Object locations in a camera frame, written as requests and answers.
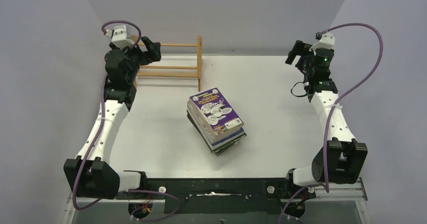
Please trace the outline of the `wooden book rack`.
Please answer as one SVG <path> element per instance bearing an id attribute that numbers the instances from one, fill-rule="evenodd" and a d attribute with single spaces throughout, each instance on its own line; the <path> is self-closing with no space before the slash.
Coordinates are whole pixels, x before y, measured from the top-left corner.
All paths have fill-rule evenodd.
<path id="1" fill-rule="evenodd" d="M 182 60 L 186 64 L 179 65 L 172 62 L 168 65 L 161 62 L 154 62 L 152 64 L 142 66 L 137 73 L 140 78 L 174 78 L 174 79 L 192 79 L 197 80 L 197 90 L 201 90 L 201 78 L 203 68 L 203 38 L 198 35 L 195 43 L 166 43 L 162 44 L 164 47 L 174 48 L 195 48 L 194 62 L 189 62 L 189 58 L 173 57 L 175 61 Z"/>

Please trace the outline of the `purple comic book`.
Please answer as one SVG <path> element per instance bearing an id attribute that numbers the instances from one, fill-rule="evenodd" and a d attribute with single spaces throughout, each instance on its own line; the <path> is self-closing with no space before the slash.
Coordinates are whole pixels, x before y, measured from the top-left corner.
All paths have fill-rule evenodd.
<path id="1" fill-rule="evenodd" d="M 215 136 L 228 136 L 243 127 L 244 122 L 234 107 L 218 88 L 190 96 L 187 102 L 190 111 L 208 132 Z"/>

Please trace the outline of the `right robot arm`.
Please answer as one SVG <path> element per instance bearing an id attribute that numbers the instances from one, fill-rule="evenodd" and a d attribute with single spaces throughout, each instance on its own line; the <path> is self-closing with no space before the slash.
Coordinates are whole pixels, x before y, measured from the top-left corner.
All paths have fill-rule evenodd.
<path id="1" fill-rule="evenodd" d="M 303 186 L 355 183 L 368 153 L 366 144 L 359 142 L 350 131 L 337 103 L 338 90 L 329 69 L 334 50 L 325 47 L 312 50 L 311 47 L 297 40 L 285 63 L 292 64 L 299 56 L 296 68 L 304 76 L 305 95 L 324 129 L 323 147 L 309 166 L 290 171 L 291 178 L 283 183 L 284 193 L 290 197 L 298 196 Z"/>

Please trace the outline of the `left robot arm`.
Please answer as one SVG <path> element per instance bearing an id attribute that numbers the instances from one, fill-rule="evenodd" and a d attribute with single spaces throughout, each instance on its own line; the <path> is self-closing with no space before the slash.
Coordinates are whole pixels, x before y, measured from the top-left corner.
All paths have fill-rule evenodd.
<path id="1" fill-rule="evenodd" d="M 120 126 L 136 96 L 137 73 L 141 66 L 162 58 L 159 42 L 148 37 L 141 40 L 145 51 L 133 43 L 122 47 L 109 44 L 111 49 L 104 56 L 106 80 L 97 119 L 82 149 L 63 166 L 73 198 L 114 199 L 121 192 L 143 185 L 144 172 L 119 173 L 109 164 Z"/>

